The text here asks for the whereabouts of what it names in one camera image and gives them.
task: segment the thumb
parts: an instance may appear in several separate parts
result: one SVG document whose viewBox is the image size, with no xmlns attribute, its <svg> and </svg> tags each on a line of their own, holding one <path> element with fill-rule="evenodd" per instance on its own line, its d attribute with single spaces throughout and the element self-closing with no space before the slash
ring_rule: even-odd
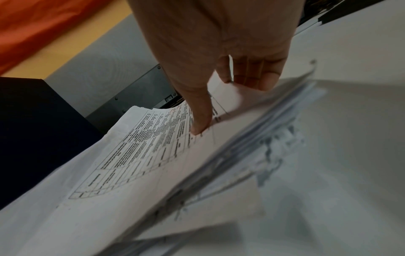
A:
<svg viewBox="0 0 405 256">
<path fill-rule="evenodd" d="M 212 104 L 207 89 L 207 83 L 191 87 L 183 85 L 173 79 L 170 79 L 170 81 L 176 91 L 185 99 L 192 111 L 193 123 L 190 127 L 191 134 L 197 135 L 202 133 L 209 127 L 212 121 Z"/>
</svg>

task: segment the finger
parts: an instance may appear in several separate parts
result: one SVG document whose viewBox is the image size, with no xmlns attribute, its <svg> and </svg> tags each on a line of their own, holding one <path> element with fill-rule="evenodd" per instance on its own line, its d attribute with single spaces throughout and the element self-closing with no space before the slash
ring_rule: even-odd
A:
<svg viewBox="0 0 405 256">
<path fill-rule="evenodd" d="M 170 79 L 177 92 L 185 99 L 193 113 L 190 132 L 193 135 L 202 133 L 212 121 L 212 104 L 207 84 L 190 87 Z"/>
<path fill-rule="evenodd" d="M 226 84 L 232 82 L 231 69 L 229 67 L 229 55 L 222 56 L 218 59 L 215 70 L 222 82 Z"/>
<path fill-rule="evenodd" d="M 262 73 L 262 66 L 263 66 L 263 59 L 255 60 L 249 59 L 248 60 L 248 68 L 246 71 L 246 80 L 245 86 L 257 89 Z"/>
<path fill-rule="evenodd" d="M 233 58 L 233 81 L 235 83 L 245 84 L 247 66 L 247 57 Z"/>
<path fill-rule="evenodd" d="M 258 89 L 261 91 L 271 90 L 280 79 L 281 72 L 287 58 L 278 59 L 276 61 L 263 61 L 262 74 L 258 84 Z"/>
</svg>

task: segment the red cloth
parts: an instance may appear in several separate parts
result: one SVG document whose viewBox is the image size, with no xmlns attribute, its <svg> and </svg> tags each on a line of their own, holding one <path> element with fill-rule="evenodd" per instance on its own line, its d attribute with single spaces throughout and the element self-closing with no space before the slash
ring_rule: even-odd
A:
<svg viewBox="0 0 405 256">
<path fill-rule="evenodd" d="M 0 0 L 0 75 L 111 0 Z"/>
</svg>

